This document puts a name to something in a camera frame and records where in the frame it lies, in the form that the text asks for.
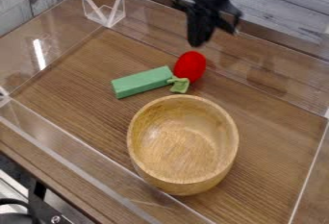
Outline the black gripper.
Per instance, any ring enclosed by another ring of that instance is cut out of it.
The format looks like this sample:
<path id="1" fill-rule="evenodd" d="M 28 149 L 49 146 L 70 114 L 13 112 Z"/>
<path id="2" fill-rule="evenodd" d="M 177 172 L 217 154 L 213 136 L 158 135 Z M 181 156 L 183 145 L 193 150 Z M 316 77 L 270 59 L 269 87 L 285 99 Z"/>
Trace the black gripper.
<path id="1" fill-rule="evenodd" d="M 186 13 L 191 47 L 199 47 L 210 40 L 215 28 L 229 34 L 235 33 L 242 12 L 230 0 L 174 0 L 174 5 Z"/>

